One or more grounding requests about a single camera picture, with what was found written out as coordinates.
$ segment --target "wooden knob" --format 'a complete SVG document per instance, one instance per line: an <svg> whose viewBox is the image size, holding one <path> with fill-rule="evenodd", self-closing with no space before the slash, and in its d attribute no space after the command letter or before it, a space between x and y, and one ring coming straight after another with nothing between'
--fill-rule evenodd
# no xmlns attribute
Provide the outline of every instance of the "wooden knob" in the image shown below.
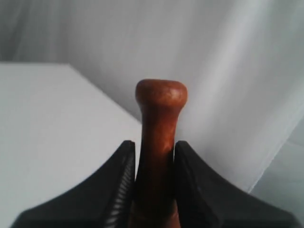
<svg viewBox="0 0 304 228"><path fill-rule="evenodd" d="M173 147L178 115L187 101L180 82L145 79L136 87L142 145L130 228L179 228L173 189Z"/></svg>

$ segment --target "black plastic object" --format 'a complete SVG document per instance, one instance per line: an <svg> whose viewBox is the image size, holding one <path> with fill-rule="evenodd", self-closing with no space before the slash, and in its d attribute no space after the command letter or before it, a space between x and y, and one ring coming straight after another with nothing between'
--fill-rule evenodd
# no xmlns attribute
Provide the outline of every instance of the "black plastic object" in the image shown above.
<svg viewBox="0 0 304 228"><path fill-rule="evenodd" d="M12 228L126 228L134 176L135 144L124 141L89 178L21 213Z"/></svg>
<svg viewBox="0 0 304 228"><path fill-rule="evenodd" d="M175 191L182 228L299 228L289 212L236 188L189 146L175 147Z"/></svg>

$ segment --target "white curtain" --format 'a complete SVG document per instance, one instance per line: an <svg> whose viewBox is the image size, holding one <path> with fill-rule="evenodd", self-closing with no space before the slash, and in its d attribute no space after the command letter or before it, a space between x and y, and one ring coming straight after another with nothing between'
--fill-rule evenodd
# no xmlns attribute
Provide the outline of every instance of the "white curtain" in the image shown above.
<svg viewBox="0 0 304 228"><path fill-rule="evenodd" d="M250 191L304 115L303 12L302 0L0 0L0 52L70 63L138 119L139 80L183 82L177 140Z"/></svg>

